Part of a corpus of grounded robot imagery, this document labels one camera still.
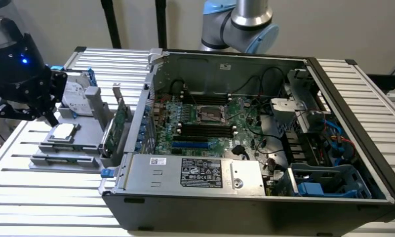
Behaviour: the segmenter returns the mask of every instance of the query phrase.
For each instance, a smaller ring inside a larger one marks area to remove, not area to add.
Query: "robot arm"
[[[35,120],[45,116],[51,125],[55,104],[62,101],[67,74],[53,71],[11,0],[0,0],[0,118]],[[7,101],[29,106],[14,109]]]
[[[244,53],[266,53],[280,27],[273,22],[269,0],[207,0],[203,9],[202,47]]]

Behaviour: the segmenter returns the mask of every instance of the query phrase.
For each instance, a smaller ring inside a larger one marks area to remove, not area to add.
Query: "warning label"
[[[222,161],[218,159],[182,159],[183,187],[223,188]]]

